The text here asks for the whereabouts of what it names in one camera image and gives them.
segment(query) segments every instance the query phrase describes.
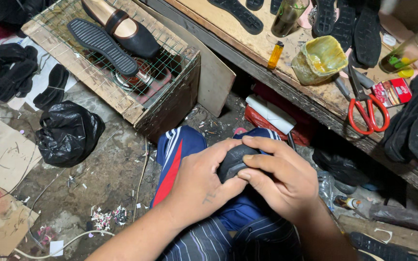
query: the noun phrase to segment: left hand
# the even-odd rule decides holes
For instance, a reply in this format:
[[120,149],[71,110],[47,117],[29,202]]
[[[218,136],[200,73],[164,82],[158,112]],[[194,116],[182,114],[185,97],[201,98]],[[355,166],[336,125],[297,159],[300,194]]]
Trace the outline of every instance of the left hand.
[[184,157],[172,190],[156,207],[166,209],[170,221],[182,228],[212,215],[247,185],[237,176],[221,184],[216,174],[227,151],[240,144],[241,140],[227,139]]

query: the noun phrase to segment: forearm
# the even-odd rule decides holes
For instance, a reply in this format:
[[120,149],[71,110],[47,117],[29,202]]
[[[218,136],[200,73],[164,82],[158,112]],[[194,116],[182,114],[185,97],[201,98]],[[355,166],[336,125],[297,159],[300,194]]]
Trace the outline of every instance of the forearm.
[[296,225],[306,260],[356,261],[357,254],[341,234],[325,205],[319,202],[310,217]]
[[88,257],[93,260],[155,260],[184,227],[158,204]]

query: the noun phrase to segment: dirty floor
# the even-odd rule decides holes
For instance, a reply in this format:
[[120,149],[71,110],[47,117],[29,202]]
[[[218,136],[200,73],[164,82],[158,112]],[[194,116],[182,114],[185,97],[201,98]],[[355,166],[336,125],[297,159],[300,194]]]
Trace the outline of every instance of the dirty floor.
[[[64,242],[71,240],[87,231],[86,223],[90,221],[93,206],[101,207],[103,213],[115,210],[119,205],[126,208],[129,220],[124,226],[111,222],[111,232],[118,233],[131,224],[136,200],[141,204],[141,208],[136,209],[136,218],[149,210],[147,207],[154,196],[161,170],[160,165],[155,161],[156,147],[148,143],[149,160],[137,195],[145,160],[145,138],[136,133],[127,121],[82,83],[76,84],[67,92],[67,99],[98,114],[105,122],[106,129],[95,151],[83,163],[68,169],[53,167],[41,160],[28,173],[13,195],[22,200],[29,196],[26,205],[40,213],[31,229],[35,238],[38,237],[37,231],[42,226],[50,226],[57,234],[53,240],[64,240]],[[197,104],[181,125],[190,125],[203,133],[210,146],[233,136],[238,127],[247,130],[253,128],[251,123],[244,120],[245,105],[244,97],[232,92],[221,117],[214,117]],[[15,111],[6,104],[0,103],[0,117],[19,118],[0,120],[16,130],[24,130],[24,135],[34,142],[32,128],[34,130],[40,128],[38,121],[41,114],[41,110],[34,112],[27,104],[20,111]],[[313,149],[301,146],[297,148],[299,153],[316,167],[311,158]],[[50,182],[52,184],[33,205],[35,199]],[[377,201],[382,200],[375,195],[372,198]],[[349,210],[339,210],[339,212],[353,214]],[[85,235],[64,249],[63,256],[47,260],[82,261],[109,238],[109,235],[95,234],[92,238]],[[27,239],[22,240],[17,248],[31,255],[42,256],[49,254],[49,246],[44,247],[45,249],[38,247],[27,234]]]

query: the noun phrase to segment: wooden workbench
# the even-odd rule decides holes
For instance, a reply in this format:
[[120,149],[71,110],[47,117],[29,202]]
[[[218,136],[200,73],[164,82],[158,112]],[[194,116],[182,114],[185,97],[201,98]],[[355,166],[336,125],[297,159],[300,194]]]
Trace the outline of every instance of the wooden workbench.
[[[270,32],[275,18],[269,12],[270,1],[265,0],[260,10],[251,11],[264,23],[264,30],[258,35],[249,34],[232,15],[213,6],[207,0],[141,1],[193,33],[204,44],[418,188],[418,163],[401,164],[389,161],[383,147],[378,144],[383,133],[375,132],[363,136],[352,129],[346,122],[349,102],[334,83],[313,86],[303,86],[299,83],[291,67],[291,60],[298,53],[301,44],[312,39],[311,30],[297,27],[283,39],[274,37]],[[266,66],[277,40],[281,40],[285,47],[277,68],[271,71]],[[380,58],[389,51],[383,47]],[[375,82],[398,78],[397,75],[381,72],[378,66],[367,72],[367,76]],[[394,115],[400,109],[401,106],[390,108],[390,115]],[[376,113],[376,116],[381,125],[380,113]],[[357,124],[365,129],[361,117],[356,115],[355,119]]]

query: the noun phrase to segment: wooden box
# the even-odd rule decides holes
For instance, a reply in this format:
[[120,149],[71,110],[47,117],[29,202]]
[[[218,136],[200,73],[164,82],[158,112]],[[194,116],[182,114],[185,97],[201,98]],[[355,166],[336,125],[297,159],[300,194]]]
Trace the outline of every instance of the wooden box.
[[84,12],[80,0],[57,1],[27,22],[22,31],[122,114],[137,131],[157,141],[160,134],[177,126],[196,103],[199,50],[188,46],[133,1],[108,0],[108,3],[142,23],[161,45],[155,59],[144,61],[147,64],[143,71],[158,83],[164,75],[170,77],[161,89],[155,90],[142,78],[124,81],[105,57],[89,51],[73,38],[67,29],[71,20],[82,18],[94,22]]

